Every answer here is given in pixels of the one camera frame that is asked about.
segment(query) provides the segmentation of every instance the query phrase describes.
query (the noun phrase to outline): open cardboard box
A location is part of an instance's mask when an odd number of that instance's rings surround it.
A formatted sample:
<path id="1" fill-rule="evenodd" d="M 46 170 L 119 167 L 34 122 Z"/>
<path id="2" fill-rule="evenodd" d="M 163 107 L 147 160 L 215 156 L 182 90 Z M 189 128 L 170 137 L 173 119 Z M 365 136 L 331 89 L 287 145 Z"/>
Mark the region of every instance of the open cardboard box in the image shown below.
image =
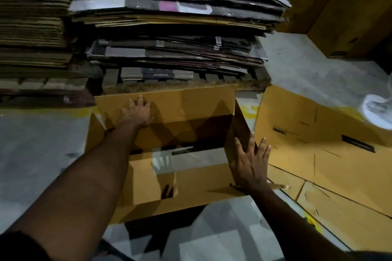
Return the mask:
<path id="1" fill-rule="evenodd" d="M 235 100 L 236 87 L 225 85 L 95 98 L 105 128 L 91 115 L 85 152 L 110 134 L 108 131 L 122 116 L 121 108 L 129 106 L 130 99 L 137 100 L 142 95 L 145 101 L 152 102 L 154 115 L 153 124 L 141 129 L 135 140 L 124 189 L 111 224 L 244 195 L 233 187 L 235 182 L 228 167 L 228 161 L 237 159 L 234 137 L 239 138 L 246 150 L 250 135 Z M 153 163 L 156 149 L 169 152 L 170 156 L 178 151 L 213 148 L 221 148 L 221 156 L 224 152 L 227 159 L 219 158 L 218 164 L 210 166 L 196 160 L 195 168 L 178 167 L 180 170 L 174 171 L 170 165 L 163 165 L 168 171 L 160 171 Z"/>

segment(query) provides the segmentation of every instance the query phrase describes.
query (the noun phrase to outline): wooden pallet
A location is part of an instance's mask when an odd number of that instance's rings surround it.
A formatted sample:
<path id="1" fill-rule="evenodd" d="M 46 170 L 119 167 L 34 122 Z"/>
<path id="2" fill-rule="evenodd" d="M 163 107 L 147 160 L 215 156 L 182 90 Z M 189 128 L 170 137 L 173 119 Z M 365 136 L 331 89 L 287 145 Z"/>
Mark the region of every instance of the wooden pallet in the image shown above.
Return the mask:
<path id="1" fill-rule="evenodd" d="M 120 69 L 106 70 L 102 82 L 102 89 L 105 95 L 211 87 L 228 84 L 237 84 L 238 91 L 264 91 L 271 82 L 271 77 L 265 67 L 255 68 L 254 73 L 248 73 L 242 77 L 194 73 L 193 80 L 135 80 L 131 84 L 125 84 L 121 81 L 120 71 Z"/>
<path id="2" fill-rule="evenodd" d="M 88 78 L 0 79 L 1 95 L 65 95 L 85 89 Z"/>

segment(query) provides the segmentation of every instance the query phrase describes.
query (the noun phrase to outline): cardboard sheet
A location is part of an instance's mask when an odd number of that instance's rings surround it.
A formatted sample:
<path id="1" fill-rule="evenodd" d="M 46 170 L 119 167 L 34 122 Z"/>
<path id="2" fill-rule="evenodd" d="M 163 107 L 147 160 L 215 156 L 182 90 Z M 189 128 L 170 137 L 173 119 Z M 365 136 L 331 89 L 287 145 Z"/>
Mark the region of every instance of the cardboard sheet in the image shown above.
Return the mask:
<path id="1" fill-rule="evenodd" d="M 277 86 L 264 93 L 256 142 L 269 163 L 392 216 L 392 133 Z"/>
<path id="2" fill-rule="evenodd" d="M 350 249 L 392 253 L 392 220 L 385 215 L 310 182 L 297 202 Z"/>
<path id="3" fill-rule="evenodd" d="M 293 200 L 297 200 L 305 183 L 304 179 L 272 165 L 268 165 L 267 177 L 274 184 L 289 186 L 289 189 L 282 189 L 282 191 L 289 195 Z"/>

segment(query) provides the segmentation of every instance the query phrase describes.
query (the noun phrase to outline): yellow floor marking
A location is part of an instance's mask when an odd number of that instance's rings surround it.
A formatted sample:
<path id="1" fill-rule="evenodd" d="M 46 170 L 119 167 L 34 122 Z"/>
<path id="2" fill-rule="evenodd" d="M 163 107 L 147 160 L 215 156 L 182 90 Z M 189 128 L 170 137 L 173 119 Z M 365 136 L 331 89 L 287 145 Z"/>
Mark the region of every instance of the yellow floor marking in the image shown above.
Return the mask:
<path id="1" fill-rule="evenodd" d="M 256 119 L 257 113 L 259 112 L 259 106 L 257 105 L 240 105 L 242 114 L 245 119 Z"/>

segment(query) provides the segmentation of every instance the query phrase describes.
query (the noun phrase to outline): sleeve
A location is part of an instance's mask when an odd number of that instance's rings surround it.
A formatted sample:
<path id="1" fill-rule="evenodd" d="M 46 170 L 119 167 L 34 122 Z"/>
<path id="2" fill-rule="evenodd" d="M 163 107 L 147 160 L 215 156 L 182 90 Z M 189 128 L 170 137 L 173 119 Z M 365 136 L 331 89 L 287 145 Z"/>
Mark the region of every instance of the sleeve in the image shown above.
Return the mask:
<path id="1" fill-rule="evenodd" d="M 0 235 L 1 260 L 51 261 L 46 251 L 30 236 L 18 232 Z"/>

